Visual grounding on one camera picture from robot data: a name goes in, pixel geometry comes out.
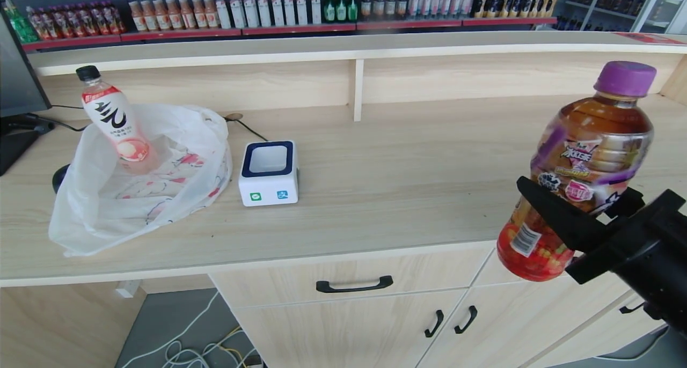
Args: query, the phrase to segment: black cabinet handle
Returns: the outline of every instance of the black cabinet handle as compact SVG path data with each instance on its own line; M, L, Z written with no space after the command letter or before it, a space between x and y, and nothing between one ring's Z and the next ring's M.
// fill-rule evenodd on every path
M348 288L348 289L334 289L329 286L329 281L318 281L315 288L321 293L350 293L350 292L366 292L368 290L378 290L388 288L393 285L393 278L390 275L383 275L379 278L379 283L374 286L364 286L362 288Z
M441 311L441 309L436 311L436 326L434 326L434 329L430 332L429 329L425 329L425 337L430 338L434 336L436 333L436 330L439 329L439 326L441 323L444 322L444 312Z
M465 324L465 326L462 329L461 329L461 326L456 326L454 328L454 331L456 331L456 334L462 334L463 332L465 332L468 329L468 327L470 326L470 324L474 321L474 319L476 319L477 308L474 307L474 305L470 305L470 307L468 307L468 310L470 311L470 319L468 320L468 323Z
M627 306L623 306L623 307L621 307L621 309L620 309L620 313L622 313L622 314L632 313L632 312L634 312L635 310L639 309L640 307L643 307L644 304L645 304L645 303L642 302L642 304L637 305L637 307L634 307L633 309L630 309L630 308L627 307Z

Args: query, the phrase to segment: cabinet drawer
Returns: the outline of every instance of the cabinet drawer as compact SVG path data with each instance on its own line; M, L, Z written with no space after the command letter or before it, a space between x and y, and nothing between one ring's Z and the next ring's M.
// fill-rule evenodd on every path
M402 256L365 253L350 261L303 260L294 266L213 273L210 278L232 308L463 288L470 285L493 250L493 243L461 244L457 248Z

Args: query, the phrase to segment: white bottle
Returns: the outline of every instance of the white bottle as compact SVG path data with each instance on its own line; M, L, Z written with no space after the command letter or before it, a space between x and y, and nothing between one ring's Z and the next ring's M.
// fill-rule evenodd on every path
M243 1L229 0L229 7L231 8L231 16L233 16L233 25L236 28L245 28L246 19L243 14Z
M322 23L322 3L321 0L310 0L312 9L312 24Z
M215 0L217 6L217 16L219 16L219 23L222 28L231 28L231 19L229 18L229 10L226 9L226 1Z
M260 25L262 27L272 26L272 18L269 16L269 2L258 0L258 12L260 13Z
M260 26L258 8L255 7L255 0L243 0L243 7L246 8L246 21L248 22L248 27Z
M305 0L296 0L296 13L298 13L298 25L308 24L308 6Z
M284 16L287 19L287 26L296 25L294 0L284 0Z
M272 13L274 14L274 25L284 26L284 8L282 0L272 0Z

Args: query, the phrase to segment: wood grain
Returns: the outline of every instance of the wood grain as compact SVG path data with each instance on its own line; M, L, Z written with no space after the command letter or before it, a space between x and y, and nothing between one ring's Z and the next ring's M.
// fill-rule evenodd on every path
M661 94L682 105L687 105L687 55L682 57L673 74L663 85Z
M588 94L601 68L612 60L656 67L650 93L658 93L680 58L647 53L508 53L367 60L363 104Z
M569 335L533 358L527 368L547 368L552 365L569 363L593 356L610 354L638 338L648 334L664 321L656 321L643 310L621 314L623 306L636 307L644 302L635 292L628 292L603 312L589 319Z
M116 282L0 289L3 368L112 368L145 299Z
M298 302L373 297L400 292L463 288L470 285L493 244L441 253L380 257L367 260L303 264L235 270L210 275L231 308ZM393 285L379 290L322 293L317 281L334 289L373 286L390 275Z
M612 274L585 285L572 278L515 282L470 288L419 368L513 368L548 348L625 294ZM464 334L468 307L478 316Z
M269 366L413 368L432 341L424 331L436 324L436 310L450 312L464 292L232 311Z
M83 84L76 74L39 77L52 104L81 106ZM122 70L103 73L130 102L195 104L221 113L348 103L348 62L267 63L231 67ZM43 115L83 120L80 109Z
M179 277L144 279L141 288L148 294L183 292L186 290L212 289L214 283L207 274L186 275Z
M0 178L0 285L198 275L260 261L493 243L544 127L579 98L367 105L359 123L346 106L251 112L243 121L267 138L296 140L297 204L247 209L231 183L184 221L86 258L65 258L47 238L50 180L71 161L79 139L56 129ZM632 187L647 198L667 188L687 194L687 163L676 159L687 145L687 107L661 96L640 106L655 138ZM256 138L238 124L229 128L236 179L241 146Z

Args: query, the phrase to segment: green glass bottle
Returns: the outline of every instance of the green glass bottle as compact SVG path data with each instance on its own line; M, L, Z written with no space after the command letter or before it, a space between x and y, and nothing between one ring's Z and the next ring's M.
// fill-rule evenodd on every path
M325 23L333 23L336 20L336 9L334 8L334 2L332 2L332 0L324 0L322 11L324 12L323 17Z
M346 21L346 0L337 0L337 21L340 23Z
M355 0L348 0L348 20L352 23L358 21L358 5Z

